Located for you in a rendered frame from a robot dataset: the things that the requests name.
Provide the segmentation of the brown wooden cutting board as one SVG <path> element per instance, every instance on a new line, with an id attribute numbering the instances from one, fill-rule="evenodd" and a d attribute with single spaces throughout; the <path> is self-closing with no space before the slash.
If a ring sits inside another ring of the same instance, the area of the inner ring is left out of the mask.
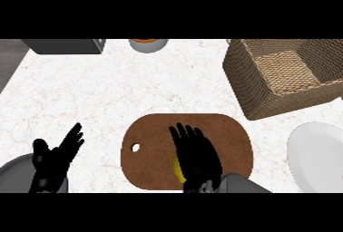
<path id="1" fill-rule="evenodd" d="M 245 178 L 253 169 L 248 134 L 229 116 L 217 113 L 155 113 L 140 117 L 121 142 L 121 170 L 129 182 L 145 190 L 182 190 L 173 172 L 174 141 L 168 127 L 189 125 L 208 138 L 222 161 L 222 173 Z"/>

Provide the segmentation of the dark grey appliance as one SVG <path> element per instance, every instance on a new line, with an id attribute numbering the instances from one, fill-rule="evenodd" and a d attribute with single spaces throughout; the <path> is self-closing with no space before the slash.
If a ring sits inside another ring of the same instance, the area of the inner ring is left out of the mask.
<path id="1" fill-rule="evenodd" d="M 22 39 L 37 54 L 100 54 L 105 39 Z"/>

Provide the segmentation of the yellow lemon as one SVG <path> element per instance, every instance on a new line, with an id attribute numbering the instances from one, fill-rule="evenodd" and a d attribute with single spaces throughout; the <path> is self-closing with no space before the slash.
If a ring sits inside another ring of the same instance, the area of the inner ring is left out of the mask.
<path id="1" fill-rule="evenodd" d="M 180 170 L 177 154 L 173 157 L 173 172 L 174 172 L 179 182 L 183 184 L 186 179 L 183 177 L 182 170 Z"/>

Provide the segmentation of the grey can with orange top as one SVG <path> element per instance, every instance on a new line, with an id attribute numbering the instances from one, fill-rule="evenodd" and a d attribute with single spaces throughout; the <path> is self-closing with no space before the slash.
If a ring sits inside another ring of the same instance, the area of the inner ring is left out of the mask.
<path id="1" fill-rule="evenodd" d="M 167 44 L 167 39 L 158 39 L 152 42 L 129 40 L 130 46 L 140 53 L 155 53 L 158 52 Z"/>

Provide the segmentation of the white plate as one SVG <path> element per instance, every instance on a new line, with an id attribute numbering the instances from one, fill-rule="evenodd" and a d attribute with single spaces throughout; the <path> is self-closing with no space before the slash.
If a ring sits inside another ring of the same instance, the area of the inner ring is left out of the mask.
<path id="1" fill-rule="evenodd" d="M 322 122 L 296 127 L 287 143 L 288 165 L 306 193 L 343 193 L 343 130 Z"/>

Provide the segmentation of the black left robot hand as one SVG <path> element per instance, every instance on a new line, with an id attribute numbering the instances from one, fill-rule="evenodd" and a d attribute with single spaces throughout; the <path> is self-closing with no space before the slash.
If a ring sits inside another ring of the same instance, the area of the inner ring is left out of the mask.
<path id="1" fill-rule="evenodd" d="M 63 137 L 58 147 L 49 148 L 43 139 L 32 143 L 34 156 L 32 164 L 35 175 L 32 178 L 29 193 L 56 193 L 66 178 L 71 162 L 78 154 L 80 146 L 84 143 L 81 125 L 77 123 Z"/>

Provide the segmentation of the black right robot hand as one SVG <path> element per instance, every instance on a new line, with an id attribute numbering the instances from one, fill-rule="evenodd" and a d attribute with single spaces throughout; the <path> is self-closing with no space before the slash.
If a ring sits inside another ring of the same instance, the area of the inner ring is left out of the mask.
<path id="1" fill-rule="evenodd" d="M 214 146 L 198 128 L 189 125 L 168 127 L 176 145 L 185 193 L 198 193 L 202 185 L 211 181 L 211 188 L 222 184 L 222 162 Z"/>

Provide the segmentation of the brown wicker basket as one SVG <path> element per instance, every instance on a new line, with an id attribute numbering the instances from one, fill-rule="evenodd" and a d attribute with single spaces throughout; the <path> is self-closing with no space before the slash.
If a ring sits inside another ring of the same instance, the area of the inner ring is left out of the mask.
<path id="1" fill-rule="evenodd" d="M 234 39 L 222 68 L 251 121 L 343 97 L 343 39 Z"/>

